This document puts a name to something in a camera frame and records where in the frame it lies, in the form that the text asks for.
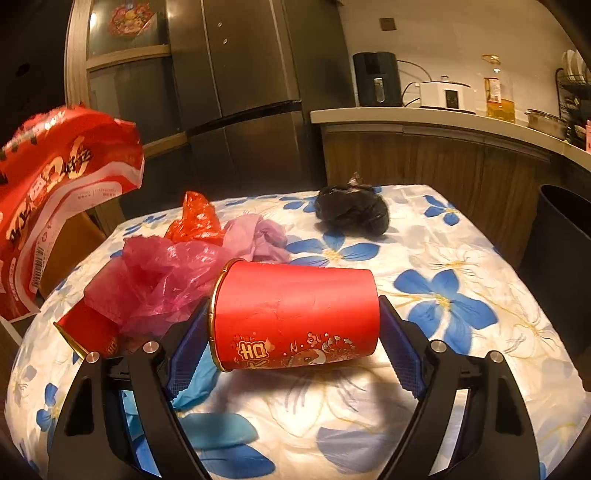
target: red plastic bag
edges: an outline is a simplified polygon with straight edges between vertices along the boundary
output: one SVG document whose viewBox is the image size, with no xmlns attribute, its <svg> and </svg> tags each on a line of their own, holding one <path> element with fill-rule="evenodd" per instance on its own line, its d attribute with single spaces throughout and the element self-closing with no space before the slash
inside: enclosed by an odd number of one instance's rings
<svg viewBox="0 0 591 480">
<path fill-rule="evenodd" d="M 135 125 L 81 106 L 23 124 L 0 150 L 0 315 L 38 311 L 37 287 L 65 221 L 141 185 Z"/>
<path fill-rule="evenodd" d="M 216 209 L 197 192 L 187 192 L 183 200 L 183 217 L 166 230 L 165 238 L 175 244 L 189 240 L 203 240 L 222 246 L 224 231 L 216 216 Z"/>
<path fill-rule="evenodd" d="M 162 336 L 212 292 L 231 257 L 225 248 L 202 241 L 174 244 L 159 236 L 133 236 L 86 286 L 84 299 L 118 324 L 122 335 Z"/>
</svg>

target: white wall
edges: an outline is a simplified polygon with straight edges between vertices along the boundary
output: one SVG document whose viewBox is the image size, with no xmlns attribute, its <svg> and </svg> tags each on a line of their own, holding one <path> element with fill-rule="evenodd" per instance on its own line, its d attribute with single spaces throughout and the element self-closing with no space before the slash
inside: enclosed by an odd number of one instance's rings
<svg viewBox="0 0 591 480">
<path fill-rule="evenodd" d="M 496 54 L 511 74 L 517 118 L 532 108 L 558 115 L 554 72 L 562 53 L 574 49 L 568 35 L 537 0 L 341 0 L 340 16 L 350 56 L 391 51 L 422 65 L 433 77 L 467 83 L 476 109 L 486 111 L 482 54 Z M 379 19 L 394 17 L 397 30 L 382 31 Z M 401 84 L 428 80 L 419 69 L 398 64 Z M 406 102 L 418 97 L 410 87 Z"/>
</svg>

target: light pink plastic bag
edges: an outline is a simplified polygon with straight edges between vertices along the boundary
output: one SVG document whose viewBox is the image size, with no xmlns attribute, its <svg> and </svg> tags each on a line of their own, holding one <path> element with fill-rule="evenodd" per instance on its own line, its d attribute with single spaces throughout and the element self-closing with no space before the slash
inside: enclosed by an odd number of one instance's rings
<svg viewBox="0 0 591 480">
<path fill-rule="evenodd" d="M 223 246 L 233 257 L 242 257 L 249 262 L 287 263 L 290 260 L 290 254 L 285 250 L 285 229 L 273 220 L 247 213 L 230 220 L 224 230 Z"/>
<path fill-rule="evenodd" d="M 202 241 L 133 236 L 86 286 L 85 302 L 120 325 L 122 335 L 162 336 L 189 318 L 231 258 Z"/>
</svg>

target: stainless steel refrigerator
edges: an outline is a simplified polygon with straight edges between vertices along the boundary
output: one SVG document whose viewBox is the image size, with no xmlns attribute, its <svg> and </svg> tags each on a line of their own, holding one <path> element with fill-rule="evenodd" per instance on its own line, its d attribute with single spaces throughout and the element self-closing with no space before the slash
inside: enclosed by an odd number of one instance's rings
<svg viewBox="0 0 591 480">
<path fill-rule="evenodd" d="M 181 123 L 210 199 L 326 183 L 312 110 L 355 105 L 337 0 L 167 0 Z"/>
</svg>

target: blue gripper pad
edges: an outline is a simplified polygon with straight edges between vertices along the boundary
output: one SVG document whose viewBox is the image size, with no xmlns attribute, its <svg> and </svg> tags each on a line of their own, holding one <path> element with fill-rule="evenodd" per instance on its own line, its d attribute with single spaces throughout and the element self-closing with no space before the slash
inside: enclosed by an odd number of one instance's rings
<svg viewBox="0 0 591 480">
<path fill-rule="evenodd" d="M 170 379 L 166 388 L 171 398 L 189 387 L 203 351 L 209 341 L 207 334 L 207 305 L 187 320 L 192 322 L 183 341 L 170 359 Z"/>
<path fill-rule="evenodd" d="M 421 359 L 389 307 L 379 302 L 379 339 L 396 372 L 400 385 L 414 398 L 422 398 L 427 386 L 421 374 Z"/>
</svg>

